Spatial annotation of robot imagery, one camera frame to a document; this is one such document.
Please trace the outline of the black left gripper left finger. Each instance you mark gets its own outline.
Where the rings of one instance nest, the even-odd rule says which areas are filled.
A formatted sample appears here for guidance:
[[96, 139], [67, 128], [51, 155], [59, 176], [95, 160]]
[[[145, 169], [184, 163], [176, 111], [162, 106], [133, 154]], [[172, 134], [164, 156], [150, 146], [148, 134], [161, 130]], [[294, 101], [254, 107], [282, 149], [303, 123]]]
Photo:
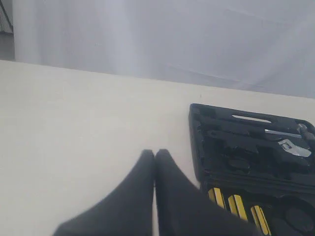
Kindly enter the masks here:
[[62, 223], [56, 236], [151, 236], [155, 158], [143, 150], [125, 179], [102, 201]]

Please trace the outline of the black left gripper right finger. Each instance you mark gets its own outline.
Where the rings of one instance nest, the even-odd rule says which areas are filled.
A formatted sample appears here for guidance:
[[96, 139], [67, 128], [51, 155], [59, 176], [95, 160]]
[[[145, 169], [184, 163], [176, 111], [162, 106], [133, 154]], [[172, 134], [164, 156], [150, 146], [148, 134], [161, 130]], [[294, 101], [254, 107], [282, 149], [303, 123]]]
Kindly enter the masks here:
[[156, 153], [156, 198], [161, 236], [260, 236], [254, 224], [229, 213], [190, 182], [166, 149]]

